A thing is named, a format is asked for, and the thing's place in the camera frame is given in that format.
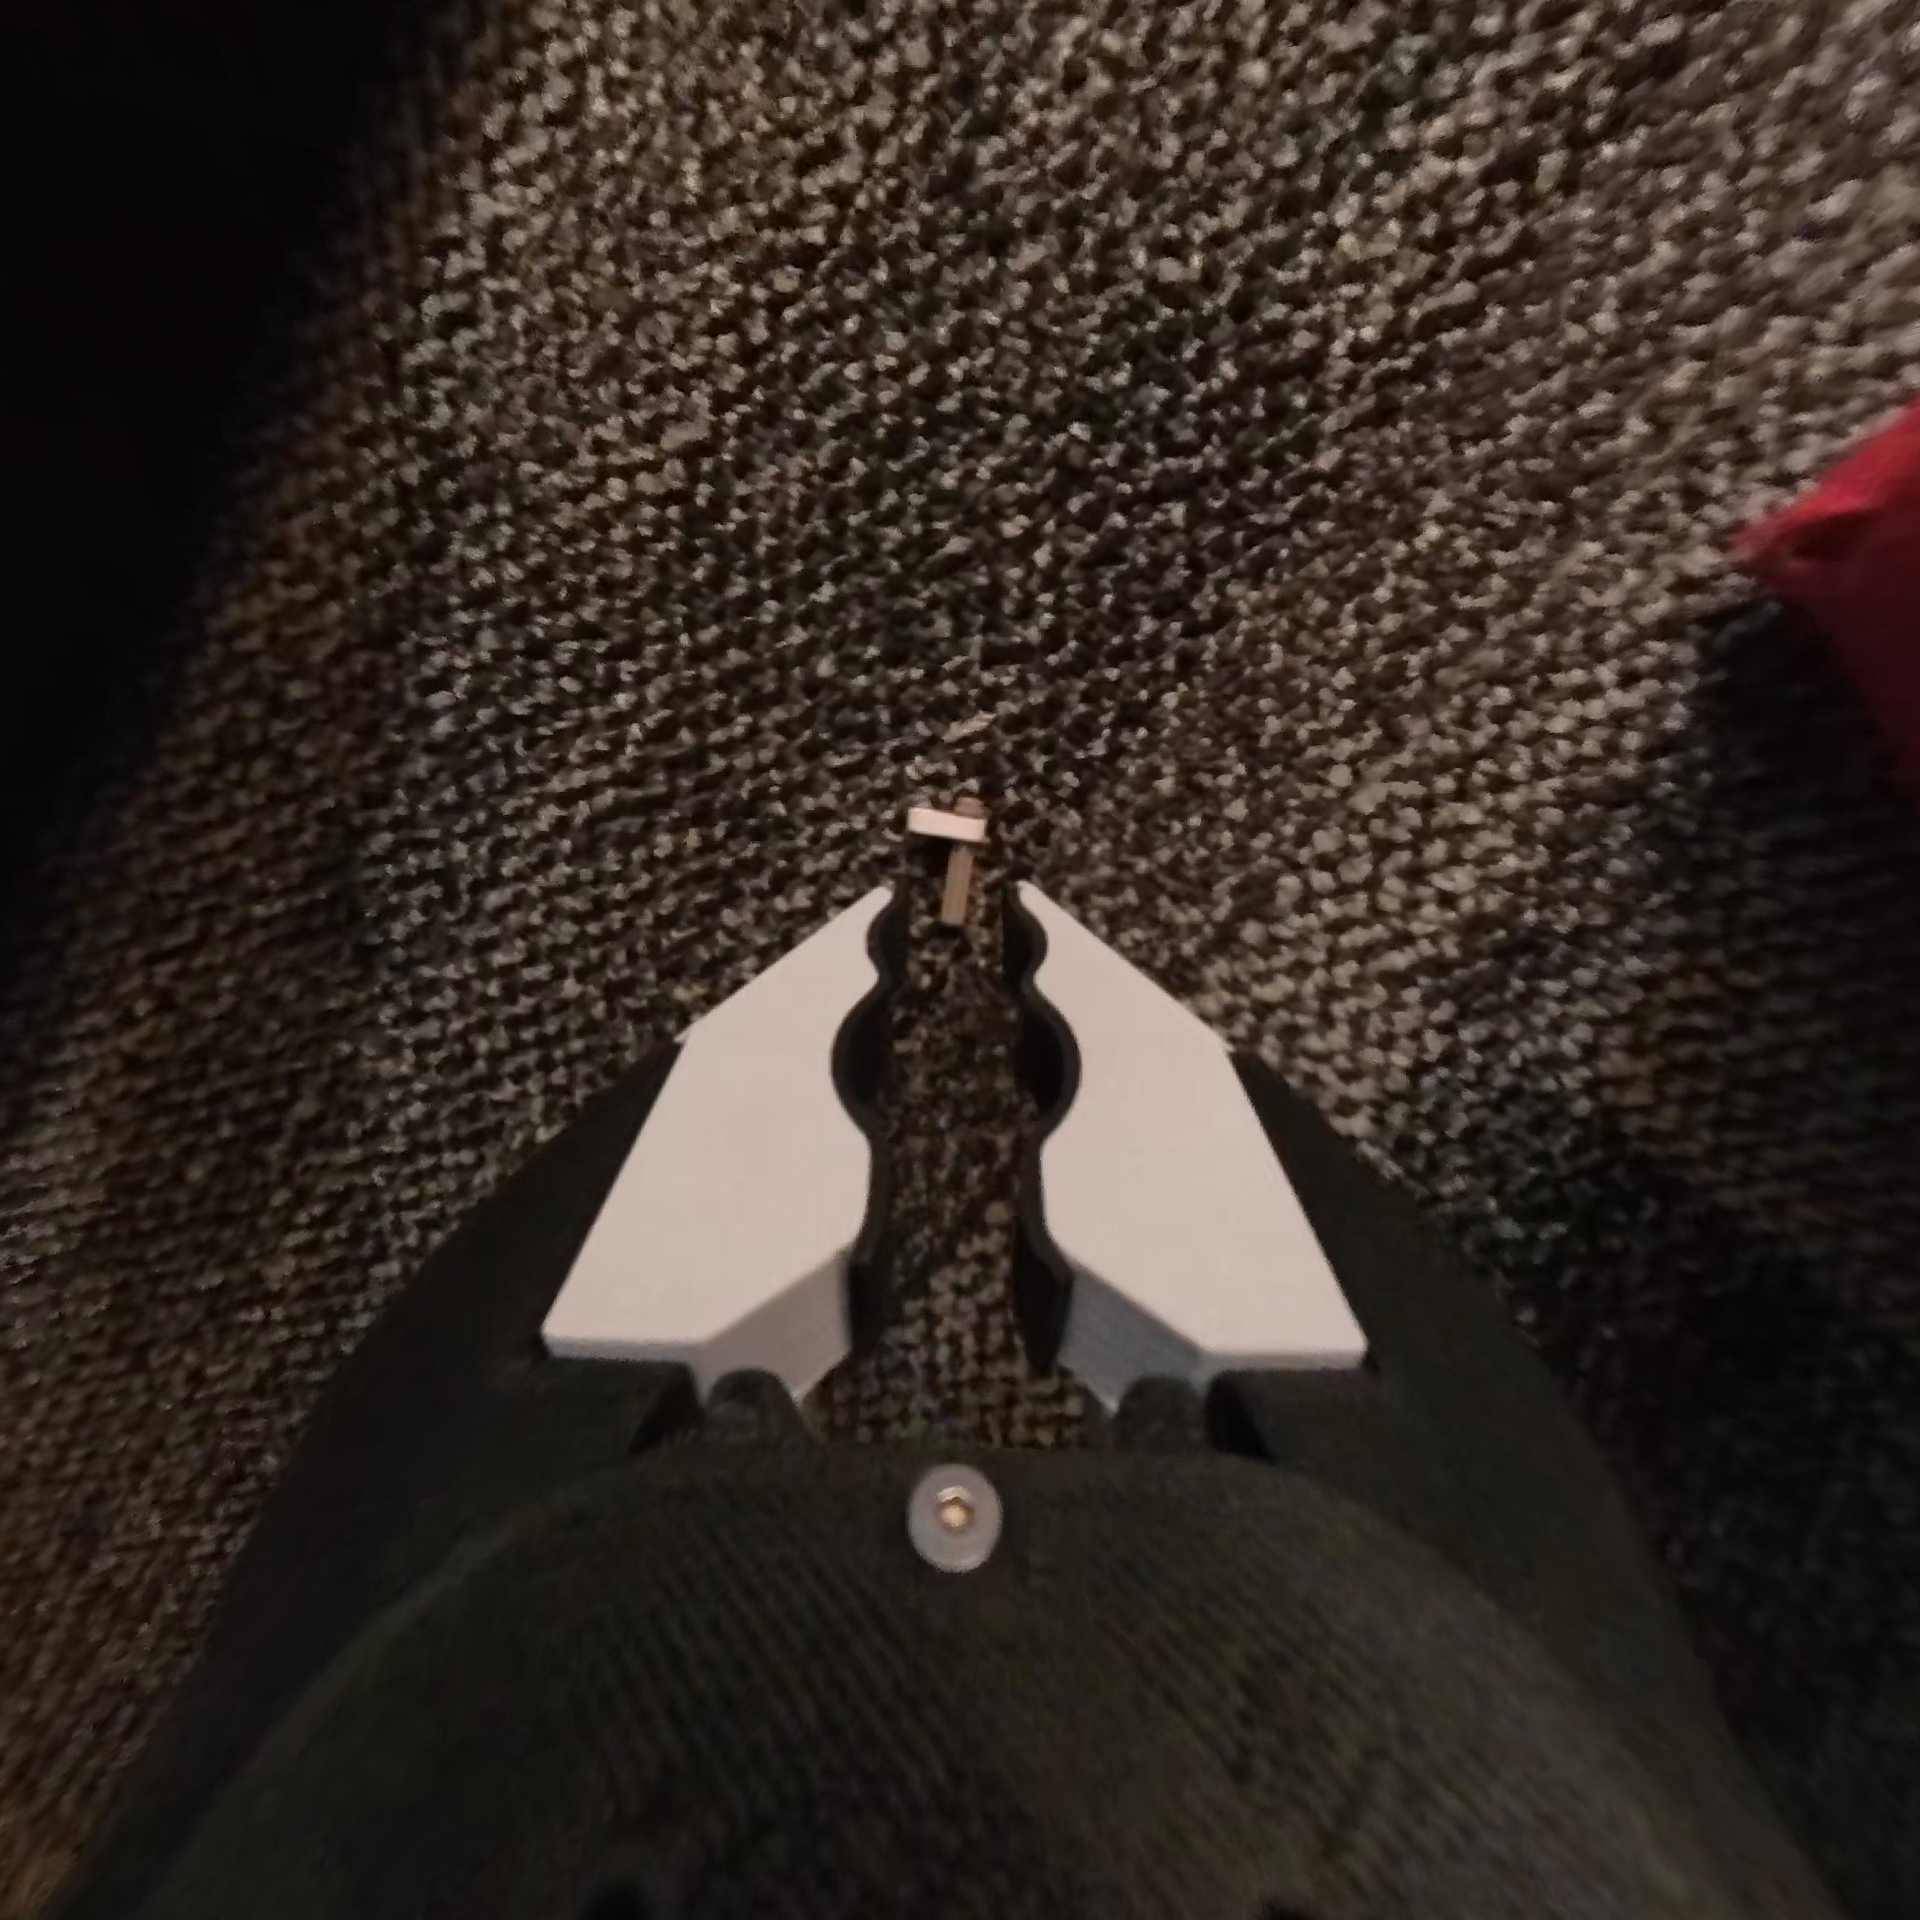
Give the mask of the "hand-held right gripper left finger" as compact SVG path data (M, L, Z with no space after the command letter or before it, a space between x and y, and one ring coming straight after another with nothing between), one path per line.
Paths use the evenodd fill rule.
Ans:
M902 900L877 883L697 1015L544 1317L557 1359L679 1363L807 1398L877 1250L877 1055Z

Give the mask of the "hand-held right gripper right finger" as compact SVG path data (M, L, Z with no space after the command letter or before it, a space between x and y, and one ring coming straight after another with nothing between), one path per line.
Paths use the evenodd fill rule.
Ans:
M1034 882L1002 907L1002 974L1034 1104L1013 1268L1034 1366L1102 1412L1153 1380L1358 1375L1359 1317L1220 1036Z

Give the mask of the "red cloth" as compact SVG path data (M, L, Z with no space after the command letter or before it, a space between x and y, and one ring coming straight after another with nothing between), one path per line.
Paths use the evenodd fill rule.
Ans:
M1916 405L1750 521L1734 559L1828 643L1916 797Z

